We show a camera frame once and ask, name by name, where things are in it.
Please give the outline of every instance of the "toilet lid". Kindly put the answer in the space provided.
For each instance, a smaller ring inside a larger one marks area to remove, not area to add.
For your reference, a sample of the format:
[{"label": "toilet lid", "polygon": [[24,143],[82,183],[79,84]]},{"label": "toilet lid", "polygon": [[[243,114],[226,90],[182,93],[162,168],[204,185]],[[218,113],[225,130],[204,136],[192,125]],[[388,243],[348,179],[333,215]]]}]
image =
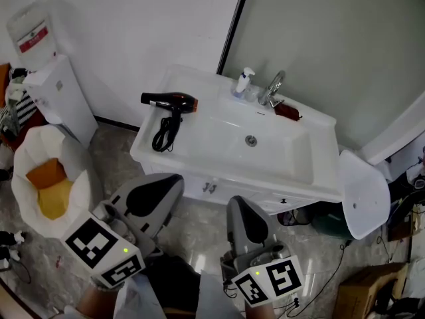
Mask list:
[{"label": "toilet lid", "polygon": [[339,156],[343,209],[352,236],[359,240],[390,215],[390,191],[384,175],[348,150]]}]

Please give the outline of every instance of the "red label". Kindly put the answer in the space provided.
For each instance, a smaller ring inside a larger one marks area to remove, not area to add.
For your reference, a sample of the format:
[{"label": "red label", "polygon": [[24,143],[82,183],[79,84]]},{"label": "red label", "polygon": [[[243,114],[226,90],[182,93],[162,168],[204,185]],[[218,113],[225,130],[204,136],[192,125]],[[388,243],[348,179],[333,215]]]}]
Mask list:
[{"label": "red label", "polygon": [[47,27],[44,26],[35,36],[19,45],[19,49],[22,53],[27,52],[29,49],[37,45],[45,36],[47,36],[47,34]]}]

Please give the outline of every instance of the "cabinet handle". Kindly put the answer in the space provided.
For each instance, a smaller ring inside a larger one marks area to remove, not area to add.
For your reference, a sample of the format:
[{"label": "cabinet handle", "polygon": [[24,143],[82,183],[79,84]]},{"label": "cabinet handle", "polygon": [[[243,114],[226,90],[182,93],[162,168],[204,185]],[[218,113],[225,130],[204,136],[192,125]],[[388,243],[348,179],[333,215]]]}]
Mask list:
[{"label": "cabinet handle", "polygon": [[208,187],[210,184],[208,182],[205,183],[205,186],[202,188],[203,192],[206,192],[208,190]]},{"label": "cabinet handle", "polygon": [[217,184],[213,184],[212,187],[209,189],[210,194],[215,192],[215,188],[217,188]]}]

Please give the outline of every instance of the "yellow cloth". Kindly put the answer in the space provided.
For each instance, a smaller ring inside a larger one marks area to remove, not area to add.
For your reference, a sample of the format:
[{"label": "yellow cloth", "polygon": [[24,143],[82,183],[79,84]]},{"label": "yellow cloth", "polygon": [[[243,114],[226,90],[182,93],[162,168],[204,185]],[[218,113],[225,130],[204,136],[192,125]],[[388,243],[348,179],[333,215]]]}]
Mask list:
[{"label": "yellow cloth", "polygon": [[41,213],[50,220],[55,220],[66,213],[72,182],[68,179],[39,190],[39,207]]}]

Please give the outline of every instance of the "white sink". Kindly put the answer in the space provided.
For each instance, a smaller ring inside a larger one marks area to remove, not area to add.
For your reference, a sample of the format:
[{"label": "white sink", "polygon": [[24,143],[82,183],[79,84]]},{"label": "white sink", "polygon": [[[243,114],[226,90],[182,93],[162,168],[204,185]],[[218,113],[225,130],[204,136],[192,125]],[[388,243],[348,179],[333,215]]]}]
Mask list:
[{"label": "white sink", "polygon": [[[235,81],[184,66],[172,66],[156,92],[184,92],[199,100],[197,112],[183,114],[172,152],[155,152],[152,139],[169,112],[150,107],[131,148],[132,157],[174,170],[340,201],[335,120],[293,100],[299,122],[269,107],[230,94]],[[254,136],[255,146],[246,143]]]}]

